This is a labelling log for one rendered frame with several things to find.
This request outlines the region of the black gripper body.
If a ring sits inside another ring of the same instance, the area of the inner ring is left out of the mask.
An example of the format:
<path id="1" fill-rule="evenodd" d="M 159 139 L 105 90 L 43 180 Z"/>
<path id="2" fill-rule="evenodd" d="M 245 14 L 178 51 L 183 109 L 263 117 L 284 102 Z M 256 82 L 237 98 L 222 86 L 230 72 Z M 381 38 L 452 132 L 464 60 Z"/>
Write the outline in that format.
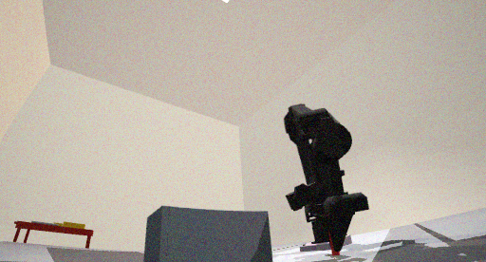
<path id="1" fill-rule="evenodd" d="M 349 194 L 344 191 L 342 176 L 345 170 L 341 171 L 340 166 L 326 166 L 311 170 L 312 182 L 320 179 L 325 202 L 318 202 L 317 199 L 306 205 L 306 211 L 315 211 L 317 215 L 344 215 L 369 210 L 367 197 L 363 193 Z"/>

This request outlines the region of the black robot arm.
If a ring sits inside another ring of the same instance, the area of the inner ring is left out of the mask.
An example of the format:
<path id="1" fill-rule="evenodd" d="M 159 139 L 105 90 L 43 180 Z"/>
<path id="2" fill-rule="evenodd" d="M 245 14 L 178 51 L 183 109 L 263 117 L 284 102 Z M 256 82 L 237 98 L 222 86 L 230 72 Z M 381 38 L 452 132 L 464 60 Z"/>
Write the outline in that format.
<path id="1" fill-rule="evenodd" d="M 286 199 L 293 211 L 305 206 L 307 223 L 313 221 L 311 223 L 315 241 L 310 244 L 328 242 L 322 222 L 317 218 L 309 219 L 316 214 L 315 211 L 306 211 L 306 205 L 316 199 L 318 202 L 326 200 L 320 179 L 312 182 L 309 177 L 312 169 L 339 165 L 339 159 L 351 147 L 351 133 L 325 108 L 311 110 L 304 104 L 289 107 L 289 112 L 284 117 L 284 126 L 290 140 L 297 144 L 307 184 L 294 187 L 294 191 L 287 194 Z M 311 144 L 309 139 L 312 140 Z"/>

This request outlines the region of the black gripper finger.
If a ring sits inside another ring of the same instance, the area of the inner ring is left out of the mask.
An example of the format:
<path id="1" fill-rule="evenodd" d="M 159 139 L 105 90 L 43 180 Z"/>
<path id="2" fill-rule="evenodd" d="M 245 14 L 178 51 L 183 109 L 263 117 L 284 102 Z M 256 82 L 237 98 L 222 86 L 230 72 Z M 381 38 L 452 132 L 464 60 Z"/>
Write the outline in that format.
<path id="1" fill-rule="evenodd" d="M 327 235 L 327 239 L 328 239 L 328 242 L 329 242 L 329 245 L 330 245 L 330 239 L 329 239 L 329 238 L 330 238 L 330 236 L 329 236 L 328 225 L 326 224 L 326 222 L 325 222 L 325 221 L 324 221 L 322 218 L 320 218 L 320 217 L 319 217 L 319 215 L 317 215 L 317 214 L 313 214 L 312 216 L 313 216 L 313 217 L 316 217 L 317 219 L 319 219 L 319 221 L 320 221 L 320 222 L 322 222 L 322 225 L 323 225 L 324 230 L 325 230 L 325 234 Z M 330 246 L 331 246 L 331 245 L 330 245 Z"/>
<path id="2" fill-rule="evenodd" d="M 344 245 L 345 237 L 350 221 L 355 213 L 344 215 L 319 215 L 328 225 L 332 246 L 335 252 L 339 252 Z"/>

